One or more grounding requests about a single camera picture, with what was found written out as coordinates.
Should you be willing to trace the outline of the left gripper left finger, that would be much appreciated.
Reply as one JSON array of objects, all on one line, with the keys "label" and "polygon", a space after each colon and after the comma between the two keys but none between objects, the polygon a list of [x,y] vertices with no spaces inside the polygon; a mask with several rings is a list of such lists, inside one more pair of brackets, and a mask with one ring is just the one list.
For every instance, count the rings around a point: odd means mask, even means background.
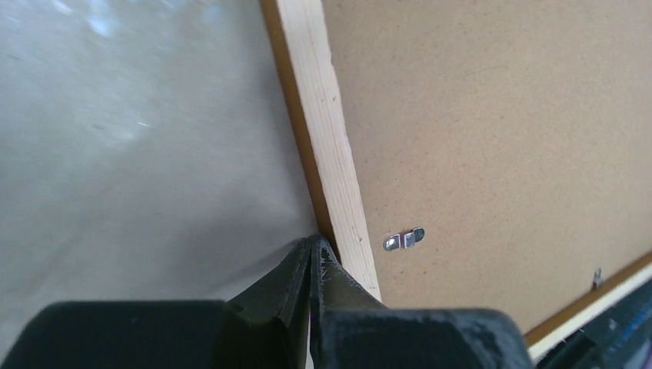
[{"label": "left gripper left finger", "polygon": [[36,314],[4,368],[303,368],[308,239],[229,301],[65,301]]}]

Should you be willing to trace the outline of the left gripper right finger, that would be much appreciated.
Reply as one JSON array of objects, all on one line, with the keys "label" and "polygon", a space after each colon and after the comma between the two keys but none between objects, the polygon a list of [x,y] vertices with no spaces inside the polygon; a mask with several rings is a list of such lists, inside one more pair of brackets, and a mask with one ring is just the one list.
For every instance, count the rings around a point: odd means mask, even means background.
[{"label": "left gripper right finger", "polygon": [[391,309],[334,256],[311,249],[310,350],[316,368],[531,368],[524,337],[504,313],[485,308]]}]

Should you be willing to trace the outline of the orange wooden picture frame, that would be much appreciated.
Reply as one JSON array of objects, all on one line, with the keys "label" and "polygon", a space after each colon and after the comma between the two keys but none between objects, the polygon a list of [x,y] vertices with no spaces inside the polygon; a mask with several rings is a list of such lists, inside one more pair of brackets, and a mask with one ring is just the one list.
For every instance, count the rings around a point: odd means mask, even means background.
[{"label": "orange wooden picture frame", "polygon": [[[341,90],[332,60],[326,1],[263,1],[286,104],[298,142],[318,227],[341,266],[368,293],[391,309],[491,307],[392,307],[381,296],[361,189],[347,133]],[[578,299],[529,331],[523,331],[533,366],[560,342],[651,283],[651,250],[611,276],[600,270]]]}]

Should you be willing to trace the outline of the brown backing board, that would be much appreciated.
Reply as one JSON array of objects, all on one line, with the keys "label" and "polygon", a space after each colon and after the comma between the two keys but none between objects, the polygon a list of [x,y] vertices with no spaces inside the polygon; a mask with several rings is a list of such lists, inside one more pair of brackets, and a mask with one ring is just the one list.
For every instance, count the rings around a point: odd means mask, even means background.
[{"label": "brown backing board", "polygon": [[651,250],[649,1],[326,1],[382,300],[529,331]]}]

